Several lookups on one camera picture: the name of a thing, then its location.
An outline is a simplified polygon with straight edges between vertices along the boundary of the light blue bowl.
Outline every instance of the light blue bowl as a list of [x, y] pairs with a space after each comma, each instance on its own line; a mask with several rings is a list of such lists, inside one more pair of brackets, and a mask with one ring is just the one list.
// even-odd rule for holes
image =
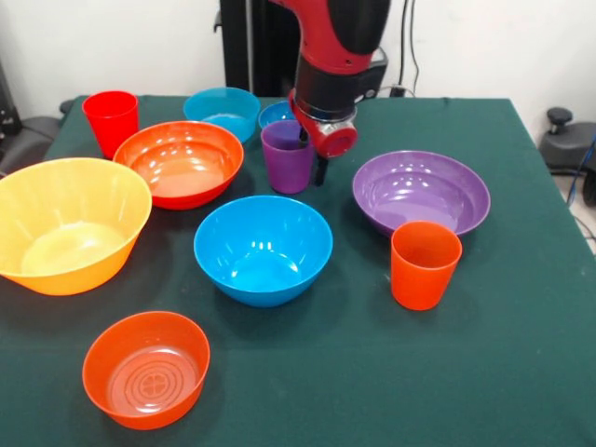
[[223, 87], [199, 91], [184, 102], [184, 116], [232, 132], [245, 142], [254, 133], [261, 102], [249, 91]]
[[283, 305], [305, 291], [329, 261], [327, 221], [281, 196], [250, 196], [222, 205], [196, 231], [195, 256], [215, 285], [255, 307]]
[[296, 119], [291, 112], [290, 103], [288, 101], [276, 102], [265, 107], [259, 114], [259, 126], [261, 126], [261, 129], [264, 129], [270, 124], [283, 121], [284, 119]]

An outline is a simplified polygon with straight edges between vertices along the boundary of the plastic bowl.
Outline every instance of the plastic bowl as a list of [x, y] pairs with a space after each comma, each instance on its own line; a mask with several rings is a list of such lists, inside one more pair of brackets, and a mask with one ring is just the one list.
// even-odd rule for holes
[[83, 387], [118, 424], [161, 428], [195, 405], [209, 368], [207, 336], [172, 312], [144, 312], [118, 321], [89, 349]]
[[287, 101], [276, 102], [265, 107], [259, 114], [259, 126], [261, 126], [261, 129], [264, 129], [270, 124], [286, 119], [296, 119], [291, 112], [290, 103]]
[[195, 235], [196, 260], [215, 285], [255, 307], [300, 295], [329, 261], [332, 246], [332, 230], [318, 212], [280, 196], [229, 202]]
[[151, 212], [143, 179], [98, 158], [63, 158], [0, 181], [0, 275], [47, 295], [100, 286]]
[[254, 133], [261, 102], [241, 88], [210, 88], [188, 98], [183, 110], [186, 119], [221, 126], [245, 142]]
[[118, 148], [114, 161], [137, 171], [149, 184], [154, 204], [190, 210], [213, 200], [234, 180], [244, 150], [225, 129], [174, 121], [143, 129]]
[[365, 163], [354, 198], [386, 236], [409, 221], [430, 221], [463, 235], [484, 221], [491, 196], [480, 176], [448, 156], [400, 151]]

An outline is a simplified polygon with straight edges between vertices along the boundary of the dark green table cover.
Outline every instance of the dark green table cover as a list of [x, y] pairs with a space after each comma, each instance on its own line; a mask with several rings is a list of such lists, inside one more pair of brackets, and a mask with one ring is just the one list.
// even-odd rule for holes
[[[142, 97], [142, 125], [182, 119], [183, 98]], [[80, 112], [48, 157], [98, 156]], [[257, 137], [229, 190], [199, 209], [154, 209], [122, 271], [96, 291], [48, 298], [0, 280], [0, 442], [60, 447], [577, 446], [596, 443], [592, 255], [508, 101], [375, 100], [327, 182], [297, 198], [334, 234], [330, 263], [294, 302], [259, 310], [217, 292], [193, 235], [224, 202], [271, 193]], [[409, 312], [388, 281], [389, 246], [362, 217], [352, 176], [399, 149], [453, 156], [491, 190], [486, 222], [440, 306]], [[168, 309], [206, 331], [198, 405], [153, 432], [87, 399], [81, 365], [112, 323]]]

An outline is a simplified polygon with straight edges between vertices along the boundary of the red cup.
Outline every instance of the red cup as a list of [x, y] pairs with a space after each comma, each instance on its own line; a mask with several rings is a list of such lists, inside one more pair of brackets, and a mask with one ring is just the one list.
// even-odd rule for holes
[[120, 144], [139, 131], [139, 100], [126, 91], [103, 91], [89, 96], [83, 101], [83, 113], [109, 159]]

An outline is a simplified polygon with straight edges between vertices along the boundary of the purple bowl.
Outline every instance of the purple bowl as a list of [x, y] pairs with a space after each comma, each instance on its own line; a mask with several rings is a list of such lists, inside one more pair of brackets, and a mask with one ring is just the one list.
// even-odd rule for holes
[[431, 152], [377, 156], [362, 165], [352, 187], [359, 207], [386, 236], [409, 221], [436, 222], [463, 235], [491, 208], [491, 195], [476, 172]]

